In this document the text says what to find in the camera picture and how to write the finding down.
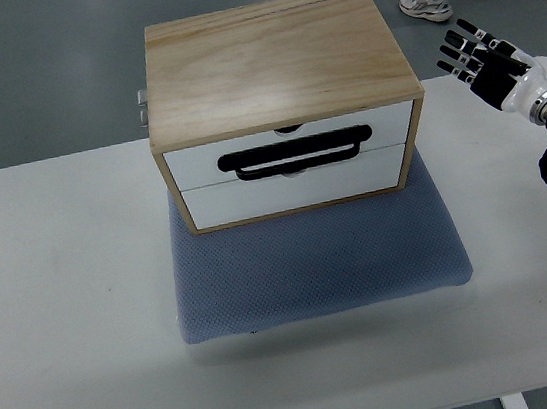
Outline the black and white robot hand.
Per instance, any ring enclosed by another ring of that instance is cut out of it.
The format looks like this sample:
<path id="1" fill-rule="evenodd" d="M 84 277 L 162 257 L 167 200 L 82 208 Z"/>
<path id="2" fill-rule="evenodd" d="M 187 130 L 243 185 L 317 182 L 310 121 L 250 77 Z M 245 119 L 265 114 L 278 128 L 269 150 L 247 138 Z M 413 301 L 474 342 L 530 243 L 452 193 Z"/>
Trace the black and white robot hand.
<path id="1" fill-rule="evenodd" d="M 462 18 L 448 30 L 439 69 L 465 83 L 496 110 L 518 113 L 536 125 L 547 121 L 547 72 L 519 47 Z"/>

